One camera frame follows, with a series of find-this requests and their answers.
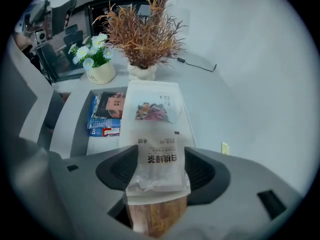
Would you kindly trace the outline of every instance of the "white vase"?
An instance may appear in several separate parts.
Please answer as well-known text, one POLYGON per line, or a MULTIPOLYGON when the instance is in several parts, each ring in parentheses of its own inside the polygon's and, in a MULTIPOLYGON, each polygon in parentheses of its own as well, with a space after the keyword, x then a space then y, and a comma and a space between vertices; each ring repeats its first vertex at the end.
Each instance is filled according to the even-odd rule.
POLYGON ((105 85, 116 76, 115 68, 111 64, 111 62, 107 62, 101 66, 88 69, 85 72, 89 81, 97 85, 105 85))
POLYGON ((147 69, 140 69, 128 63, 129 80, 148 80, 154 81, 156 78, 157 65, 149 66, 147 69))

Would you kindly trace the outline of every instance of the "yellow sticker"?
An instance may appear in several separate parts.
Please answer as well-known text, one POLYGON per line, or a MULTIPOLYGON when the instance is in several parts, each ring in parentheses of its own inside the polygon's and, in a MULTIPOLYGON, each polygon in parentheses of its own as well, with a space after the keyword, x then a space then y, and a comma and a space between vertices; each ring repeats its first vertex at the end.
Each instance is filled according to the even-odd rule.
POLYGON ((225 142, 221 143, 221 153, 224 155, 229 155, 229 145, 225 142))

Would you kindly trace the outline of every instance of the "pink label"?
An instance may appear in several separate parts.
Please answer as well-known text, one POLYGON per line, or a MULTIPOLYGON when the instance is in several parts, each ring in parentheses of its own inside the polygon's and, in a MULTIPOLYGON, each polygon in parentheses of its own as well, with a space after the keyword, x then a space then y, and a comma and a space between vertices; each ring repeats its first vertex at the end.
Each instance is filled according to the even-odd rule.
POLYGON ((125 105, 125 98, 116 98, 110 97, 108 98, 108 102, 106 104, 106 110, 123 110, 125 105))

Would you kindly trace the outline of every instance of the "brown wood surface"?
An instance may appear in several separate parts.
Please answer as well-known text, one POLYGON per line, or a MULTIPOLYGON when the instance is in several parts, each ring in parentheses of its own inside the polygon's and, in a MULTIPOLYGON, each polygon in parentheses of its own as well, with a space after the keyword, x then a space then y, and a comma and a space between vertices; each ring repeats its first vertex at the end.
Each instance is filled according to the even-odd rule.
POLYGON ((183 216, 187 197, 145 205, 129 205, 128 213, 135 232, 159 238, 183 216))

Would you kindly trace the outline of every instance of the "white wall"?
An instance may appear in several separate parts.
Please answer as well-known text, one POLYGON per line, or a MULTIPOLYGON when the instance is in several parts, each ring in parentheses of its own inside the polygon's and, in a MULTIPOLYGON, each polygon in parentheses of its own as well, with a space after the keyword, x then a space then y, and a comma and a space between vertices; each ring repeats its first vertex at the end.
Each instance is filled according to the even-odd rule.
POLYGON ((242 156, 304 194, 319 165, 320 64, 299 16, 286 0, 171 2, 190 12, 187 49, 217 63, 247 114, 255 138, 242 156))

